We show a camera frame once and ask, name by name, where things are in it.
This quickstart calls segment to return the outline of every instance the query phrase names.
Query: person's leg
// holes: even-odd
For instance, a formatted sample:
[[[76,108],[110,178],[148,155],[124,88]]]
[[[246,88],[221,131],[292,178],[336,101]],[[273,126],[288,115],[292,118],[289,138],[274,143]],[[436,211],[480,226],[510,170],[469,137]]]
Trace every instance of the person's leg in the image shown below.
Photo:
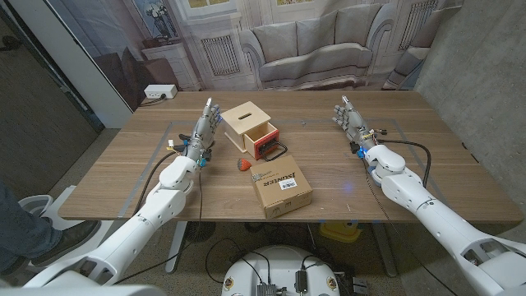
[[[48,252],[61,237],[61,231],[23,210],[0,180],[0,271],[18,257],[34,258]]]

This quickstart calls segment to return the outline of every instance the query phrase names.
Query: power outlet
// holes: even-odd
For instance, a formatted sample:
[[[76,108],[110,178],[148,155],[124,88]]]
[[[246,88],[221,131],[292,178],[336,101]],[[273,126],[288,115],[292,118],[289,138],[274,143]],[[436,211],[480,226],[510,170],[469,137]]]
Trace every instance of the power outlet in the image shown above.
[[[173,99],[177,92],[175,85],[149,85],[145,88],[147,99],[159,99],[162,95],[166,95],[166,99]]]

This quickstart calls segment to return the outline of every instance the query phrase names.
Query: wall mural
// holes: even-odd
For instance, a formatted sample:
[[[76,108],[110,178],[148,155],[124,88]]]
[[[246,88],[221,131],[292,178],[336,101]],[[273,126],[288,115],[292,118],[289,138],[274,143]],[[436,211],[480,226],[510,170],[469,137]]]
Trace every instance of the wall mural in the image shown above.
[[[135,110],[149,84],[410,89],[463,0],[50,0]]]

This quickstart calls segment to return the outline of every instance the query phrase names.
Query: white label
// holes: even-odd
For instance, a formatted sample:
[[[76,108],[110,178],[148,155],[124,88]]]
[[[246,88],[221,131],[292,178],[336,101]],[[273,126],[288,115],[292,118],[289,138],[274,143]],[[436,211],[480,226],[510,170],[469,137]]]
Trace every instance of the white label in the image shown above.
[[[296,187],[296,186],[297,184],[294,178],[279,181],[279,187],[281,187],[281,190],[289,189],[289,188]]]

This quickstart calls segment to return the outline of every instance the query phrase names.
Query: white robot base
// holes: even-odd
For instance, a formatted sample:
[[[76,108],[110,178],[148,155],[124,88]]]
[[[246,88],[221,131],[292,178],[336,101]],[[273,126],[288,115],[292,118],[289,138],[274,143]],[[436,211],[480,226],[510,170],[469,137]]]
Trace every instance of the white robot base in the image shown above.
[[[266,259],[270,263],[270,274]],[[298,247],[267,246],[248,253],[230,267],[224,277],[223,296],[232,295],[339,295],[333,271],[320,259]],[[305,267],[304,279],[296,275]],[[297,292],[298,281],[303,281]]]

